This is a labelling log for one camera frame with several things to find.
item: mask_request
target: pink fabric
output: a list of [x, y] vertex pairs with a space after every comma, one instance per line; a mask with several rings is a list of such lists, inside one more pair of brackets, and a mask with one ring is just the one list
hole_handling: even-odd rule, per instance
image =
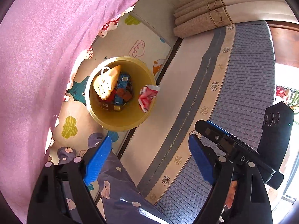
[[0, 24], [0, 190], [23, 223], [75, 59], [136, 1], [15, 0]]

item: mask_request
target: screw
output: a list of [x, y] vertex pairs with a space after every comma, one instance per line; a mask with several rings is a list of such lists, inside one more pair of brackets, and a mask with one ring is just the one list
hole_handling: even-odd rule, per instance
[[74, 158], [74, 162], [78, 163], [81, 162], [82, 158], [80, 156], [77, 156]]
[[225, 156], [220, 156], [220, 157], [218, 157], [218, 160], [220, 162], [226, 162], [226, 157]]
[[251, 161], [248, 163], [248, 165], [249, 165], [249, 167], [255, 167], [255, 163], [251, 162]]

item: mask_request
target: floor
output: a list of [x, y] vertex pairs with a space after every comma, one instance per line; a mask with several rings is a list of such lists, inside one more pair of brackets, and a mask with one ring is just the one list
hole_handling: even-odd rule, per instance
[[[119, 20], [117, 29], [108, 31], [104, 38], [98, 38], [93, 44], [93, 58], [84, 60], [74, 78], [74, 84], [78, 88], [87, 81], [88, 76], [102, 61], [116, 56], [128, 56], [130, 51], [138, 43], [139, 48], [135, 57], [142, 60], [153, 72], [156, 78], [163, 68], [172, 47], [166, 41], [152, 31], [148, 26], [134, 18], [134, 13], [128, 13]], [[127, 135], [127, 132], [111, 132], [103, 129], [96, 123], [84, 105], [85, 99], [71, 97], [70, 101], [63, 102], [59, 114], [59, 124], [53, 133], [54, 145], [51, 147], [50, 156], [55, 164], [58, 164], [57, 150], [60, 147], [71, 147], [77, 155], [83, 156], [87, 151], [88, 137], [94, 132], [102, 132], [111, 136], [113, 151], [117, 154]], [[92, 183], [91, 195], [95, 199], [98, 193], [97, 182]]]

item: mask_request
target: food packaging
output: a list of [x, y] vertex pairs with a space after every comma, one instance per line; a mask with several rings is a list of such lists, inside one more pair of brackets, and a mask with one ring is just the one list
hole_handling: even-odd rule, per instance
[[[118, 84], [117, 84], [117, 88], [116, 88], [116, 90], [119, 90], [119, 89], [126, 89], [129, 80], [130, 80], [130, 75], [121, 72], [121, 74], [120, 74], [120, 76], [119, 76], [119, 80], [118, 80]], [[123, 98], [120, 97], [120, 96], [117, 94], [117, 95], [115, 96], [115, 99], [114, 99], [114, 104], [115, 104], [115, 105], [120, 105], [120, 106], [123, 105]]]
[[126, 90], [124, 88], [117, 89], [116, 94], [117, 96], [121, 97], [125, 102], [128, 102], [133, 97], [129, 90]]
[[93, 87], [101, 99], [106, 100], [109, 98], [111, 92], [114, 90], [117, 84], [120, 72], [121, 65], [111, 69], [109, 67], [104, 67], [102, 69], [102, 74], [94, 79]]
[[160, 87], [154, 85], [146, 85], [140, 90], [138, 103], [144, 112], [148, 112], [153, 98], [155, 98], [160, 90]]
[[116, 110], [116, 111], [121, 110], [121, 106], [119, 105], [107, 104], [105, 102], [99, 102], [99, 103], [100, 103], [100, 107], [106, 110]]

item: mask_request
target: cloud print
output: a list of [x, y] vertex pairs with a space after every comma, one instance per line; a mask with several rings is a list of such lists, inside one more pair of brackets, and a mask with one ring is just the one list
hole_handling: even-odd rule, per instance
[[129, 56], [136, 57], [136, 56], [143, 56], [144, 55], [144, 47], [145, 43], [142, 40], [137, 40], [136, 43], [133, 45], [132, 49], [129, 52]]
[[68, 139], [71, 136], [75, 136], [78, 133], [76, 122], [77, 121], [74, 117], [72, 116], [66, 117], [65, 124], [63, 125], [63, 131], [61, 132], [62, 137]]

